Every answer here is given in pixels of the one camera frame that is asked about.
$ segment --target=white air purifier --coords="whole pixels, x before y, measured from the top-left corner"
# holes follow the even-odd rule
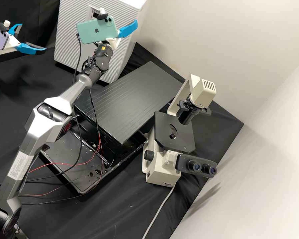
[[[147,8],[146,0],[61,0],[57,23],[54,60],[73,69],[79,58],[79,42],[76,38],[76,24],[95,19],[104,8],[106,13],[113,16],[116,27],[126,26],[134,19],[138,21],[138,29],[130,36],[122,38],[118,48],[113,52],[110,69],[100,79],[107,83],[117,80],[132,54],[137,36],[142,27]],[[78,66],[81,66],[95,50],[94,44],[81,44],[82,53]]]

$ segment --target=red wire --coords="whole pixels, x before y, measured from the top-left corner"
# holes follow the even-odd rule
[[[101,136],[100,136],[100,134],[99,134],[99,145],[98,145],[98,147],[97,147],[97,150],[94,152],[92,158],[91,158],[89,161],[85,162],[85,163],[76,164],[76,166],[79,166],[79,165],[87,164],[88,162],[90,162],[90,161],[94,158],[95,153],[98,152],[98,151],[100,150],[100,147],[101,147],[101,160],[102,160],[102,164],[101,164],[101,175],[100,175],[100,178],[99,178],[98,182],[96,183],[96,185],[95,185],[93,188],[95,188],[95,187],[98,185],[99,181],[101,180],[102,173],[103,173],[103,148],[102,148],[102,143],[101,143]],[[37,170],[37,169],[40,169],[40,168],[42,168],[42,167],[44,167],[44,166],[50,165],[50,164],[59,164],[59,163],[49,163],[49,164],[44,164],[44,165],[42,165],[42,166],[40,166],[40,167],[38,167],[38,168],[35,168],[35,169],[31,170],[30,173],[33,172],[33,171],[35,171],[35,170]],[[61,186],[59,186],[59,187],[53,189],[52,191],[47,192],[47,193],[44,193],[44,194],[20,194],[19,196],[32,196],[32,197],[45,196],[45,195],[48,195],[48,194],[54,192],[55,190],[58,190],[58,189],[61,188],[62,186],[64,186],[64,185],[61,185]]]
[[[100,149],[100,144],[98,145],[97,150],[94,152],[92,158],[91,158],[89,161],[87,161],[87,162],[85,162],[85,163],[76,164],[75,166],[80,166],[80,165],[84,165],[84,164],[89,163],[89,162],[94,158],[95,153],[98,152],[99,149]],[[73,164],[68,164],[68,163],[63,163],[63,162],[53,162],[53,163],[44,164],[44,165],[41,165],[40,167],[37,167],[37,168],[35,168],[35,169],[32,169],[29,173],[32,173],[33,171],[36,171],[36,170],[38,170],[38,169],[40,169],[40,168],[43,168],[43,167],[48,166],[48,165],[51,165],[51,164],[63,164],[63,165],[73,166]]]

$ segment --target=lens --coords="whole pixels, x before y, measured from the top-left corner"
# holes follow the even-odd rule
[[[217,169],[214,168],[213,166],[210,166],[208,164],[203,164],[202,165],[202,172],[203,173],[206,173],[206,174],[209,174],[209,175],[214,175],[217,173]]]
[[[194,169],[195,169],[195,171],[199,171],[200,170],[200,165],[199,164],[195,164],[194,165]]]
[[[190,160],[188,162],[188,170],[189,171],[198,173],[198,172],[200,172],[201,168],[202,168],[201,164],[198,163],[196,160]]]

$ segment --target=mint green iphone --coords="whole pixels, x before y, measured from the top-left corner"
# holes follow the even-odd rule
[[[112,16],[105,19],[94,19],[78,23],[76,29],[83,44],[104,41],[106,38],[116,38],[118,33]]]

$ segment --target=black fabric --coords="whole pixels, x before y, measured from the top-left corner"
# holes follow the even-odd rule
[[[159,62],[136,45],[124,73],[148,61]],[[159,66],[175,74],[163,63]],[[3,181],[25,136],[24,123],[31,109],[47,97],[56,96],[72,82],[73,70],[55,65],[53,49],[0,63],[0,182]],[[219,162],[243,126],[239,120],[212,102],[210,117],[196,116],[193,129],[195,154]],[[142,131],[151,127],[147,123]],[[34,167],[42,165],[40,160]],[[145,183],[141,152],[115,178],[88,198],[48,205],[24,205],[19,225],[29,238],[141,238],[170,188]],[[28,178],[51,175],[48,168]],[[207,179],[182,174],[147,239],[169,238]],[[57,178],[27,183],[23,194],[41,194],[56,188]],[[40,198],[22,202],[44,202],[73,196],[66,187]]]
[[[9,20],[11,27],[22,23],[20,42],[46,46],[50,38],[55,38],[59,5],[60,0],[0,0],[0,22]],[[0,55],[0,62],[23,55],[20,52]]]

